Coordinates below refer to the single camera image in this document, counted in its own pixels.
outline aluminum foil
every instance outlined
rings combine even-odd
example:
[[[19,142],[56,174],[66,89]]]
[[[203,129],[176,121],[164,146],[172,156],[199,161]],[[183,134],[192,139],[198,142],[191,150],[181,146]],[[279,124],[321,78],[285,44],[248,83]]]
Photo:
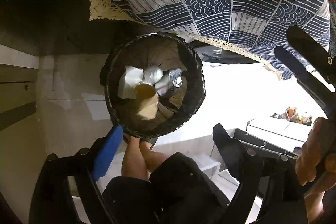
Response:
[[[158,67],[149,67],[146,68],[143,72],[142,83],[153,85],[161,80],[163,72]]]
[[[165,75],[155,84],[155,89],[160,96],[173,95],[182,86],[182,70],[172,69],[165,72]]]

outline forearm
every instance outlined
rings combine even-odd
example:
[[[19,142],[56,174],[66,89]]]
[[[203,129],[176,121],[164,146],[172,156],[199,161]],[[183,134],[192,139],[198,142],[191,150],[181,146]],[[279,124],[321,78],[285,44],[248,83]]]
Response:
[[[322,199],[324,193],[311,194],[304,199],[309,223],[317,220],[323,214]]]

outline floor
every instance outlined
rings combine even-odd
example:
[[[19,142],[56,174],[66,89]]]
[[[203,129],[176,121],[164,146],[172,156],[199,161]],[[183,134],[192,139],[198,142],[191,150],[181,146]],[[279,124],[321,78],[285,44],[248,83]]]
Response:
[[[47,154],[74,155],[82,147],[105,136],[112,127],[99,72],[107,54],[74,54],[40,57],[36,84],[39,129]],[[210,155],[214,148],[211,131],[181,140],[160,137],[153,150],[192,156]],[[121,174],[126,144],[122,142],[105,177],[103,191],[112,177]]]

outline white wall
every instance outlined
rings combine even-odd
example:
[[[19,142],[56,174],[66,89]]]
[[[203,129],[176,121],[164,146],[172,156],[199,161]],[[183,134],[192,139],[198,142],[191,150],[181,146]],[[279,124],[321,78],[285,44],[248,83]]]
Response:
[[[39,57],[0,45],[0,64],[38,69]]]
[[[0,131],[0,192],[23,224],[46,156],[35,113]]]
[[[232,132],[246,129],[249,120],[296,106],[313,118],[325,116],[295,79],[279,81],[261,63],[203,66],[206,97],[200,109],[181,128],[158,139],[157,144],[184,141],[212,134],[217,123]]]

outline screw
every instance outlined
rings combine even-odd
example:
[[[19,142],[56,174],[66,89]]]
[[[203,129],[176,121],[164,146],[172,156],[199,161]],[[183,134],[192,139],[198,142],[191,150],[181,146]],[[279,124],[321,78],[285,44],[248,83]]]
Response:
[[[49,154],[47,156],[47,160],[55,160],[55,159],[58,159],[57,155],[56,154]]]
[[[287,161],[288,157],[287,157],[287,155],[282,154],[282,155],[280,155],[280,159],[283,160],[283,161]]]
[[[250,155],[250,156],[254,156],[255,155],[255,151],[253,149],[247,149],[246,152]]]
[[[80,153],[81,155],[86,155],[86,154],[89,152],[89,150],[90,150],[90,149],[88,149],[87,147],[84,147],[84,148],[81,148],[81,149],[79,150],[79,153]]]

